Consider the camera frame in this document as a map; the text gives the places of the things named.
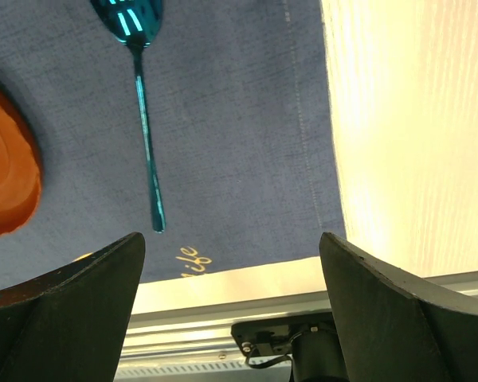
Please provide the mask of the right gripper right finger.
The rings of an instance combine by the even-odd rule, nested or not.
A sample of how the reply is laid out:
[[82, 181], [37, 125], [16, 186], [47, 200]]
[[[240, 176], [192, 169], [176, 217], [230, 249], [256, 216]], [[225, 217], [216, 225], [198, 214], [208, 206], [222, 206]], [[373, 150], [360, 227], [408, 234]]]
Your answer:
[[319, 253], [351, 381], [478, 381], [478, 298], [329, 232]]

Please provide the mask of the blue fish placemat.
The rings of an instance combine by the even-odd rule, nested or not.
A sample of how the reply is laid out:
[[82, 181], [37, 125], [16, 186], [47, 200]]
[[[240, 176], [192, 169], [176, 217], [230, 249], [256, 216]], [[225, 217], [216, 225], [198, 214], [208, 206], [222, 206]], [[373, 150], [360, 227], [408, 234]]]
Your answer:
[[0, 290], [141, 232], [142, 280], [311, 257], [345, 232], [317, 1], [167, 1], [143, 55], [167, 219], [151, 226], [130, 53], [87, 1], [0, 1], [0, 85], [40, 146], [33, 219]]

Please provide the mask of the red plate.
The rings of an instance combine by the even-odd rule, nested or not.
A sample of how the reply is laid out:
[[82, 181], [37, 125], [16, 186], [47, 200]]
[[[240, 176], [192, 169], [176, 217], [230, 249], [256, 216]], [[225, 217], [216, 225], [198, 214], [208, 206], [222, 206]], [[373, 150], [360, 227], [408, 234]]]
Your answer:
[[32, 219], [41, 200], [41, 150], [29, 124], [0, 88], [0, 236]]

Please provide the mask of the blue metal spoon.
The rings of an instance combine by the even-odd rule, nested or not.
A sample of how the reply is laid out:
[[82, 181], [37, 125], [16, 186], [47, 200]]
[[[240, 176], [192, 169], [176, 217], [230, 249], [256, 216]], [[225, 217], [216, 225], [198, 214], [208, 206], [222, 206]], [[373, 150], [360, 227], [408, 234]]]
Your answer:
[[107, 30], [132, 55], [135, 89], [146, 156], [151, 223], [155, 232], [162, 233], [166, 229], [166, 217], [152, 145], [142, 56], [143, 51], [155, 40], [161, 29], [163, 2], [91, 0], [90, 3]]

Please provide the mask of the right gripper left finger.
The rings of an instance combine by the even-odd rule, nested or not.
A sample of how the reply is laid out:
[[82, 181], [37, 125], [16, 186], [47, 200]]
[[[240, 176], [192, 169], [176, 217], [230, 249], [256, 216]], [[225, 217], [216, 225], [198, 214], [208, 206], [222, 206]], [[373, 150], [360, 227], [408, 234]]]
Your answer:
[[0, 381], [112, 381], [145, 260], [133, 232], [0, 290]]

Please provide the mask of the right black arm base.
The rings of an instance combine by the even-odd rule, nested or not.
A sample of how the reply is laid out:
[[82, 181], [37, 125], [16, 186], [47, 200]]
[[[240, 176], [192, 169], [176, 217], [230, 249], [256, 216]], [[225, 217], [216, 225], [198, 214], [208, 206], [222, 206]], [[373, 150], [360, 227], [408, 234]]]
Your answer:
[[289, 363], [290, 381], [349, 380], [329, 310], [238, 322], [231, 336], [251, 369]]

